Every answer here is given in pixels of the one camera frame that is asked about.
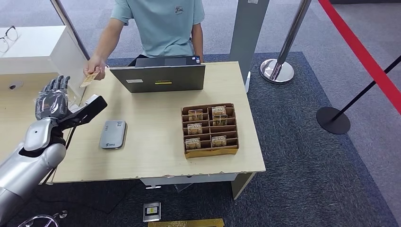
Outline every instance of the banknote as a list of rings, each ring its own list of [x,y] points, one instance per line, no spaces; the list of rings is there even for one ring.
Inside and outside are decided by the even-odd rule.
[[[201,148],[201,139],[200,138],[186,139],[185,147],[187,150],[200,149]]]
[[[188,135],[202,134],[202,123],[188,124]]]
[[[189,110],[188,115],[190,122],[203,120],[203,110]]]
[[[227,125],[227,115],[216,115],[213,116],[213,126]]]
[[[212,116],[216,116],[216,115],[226,115],[226,106],[222,105],[222,106],[214,106],[212,107]]]
[[[89,74],[85,77],[84,82],[79,87],[86,87],[89,84],[92,83],[92,81],[96,78],[96,76],[99,74],[99,72],[94,72],[92,74]]]
[[[212,137],[212,147],[225,147],[227,146],[227,136]]]

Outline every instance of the power bank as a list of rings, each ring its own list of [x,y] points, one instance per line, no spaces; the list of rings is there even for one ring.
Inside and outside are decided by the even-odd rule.
[[[119,149],[124,144],[125,121],[106,121],[100,137],[100,147],[103,149]]]

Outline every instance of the black pants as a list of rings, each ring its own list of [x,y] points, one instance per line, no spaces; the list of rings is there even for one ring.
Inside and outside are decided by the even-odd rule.
[[[148,58],[148,57],[145,56],[145,55],[140,54],[138,57],[136,57],[136,58],[128,65],[128,67],[135,66],[135,65],[137,64],[137,59],[138,59],[138,58]]]

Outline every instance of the person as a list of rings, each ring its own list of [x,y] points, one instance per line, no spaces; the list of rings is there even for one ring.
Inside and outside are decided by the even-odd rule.
[[[105,78],[105,61],[130,19],[135,19],[144,50],[137,58],[199,55],[203,62],[204,18],[202,0],[115,0],[109,23],[84,74],[98,72],[95,79]],[[137,58],[129,66],[135,66]]]

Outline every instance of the robotic arm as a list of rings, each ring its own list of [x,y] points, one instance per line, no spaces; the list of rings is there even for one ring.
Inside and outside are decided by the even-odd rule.
[[[9,221],[40,181],[64,159],[68,144],[63,131],[89,123],[107,107],[101,96],[93,95],[84,107],[70,111],[69,79],[59,76],[43,88],[36,99],[37,121],[29,126],[23,141],[0,164],[0,226]]]

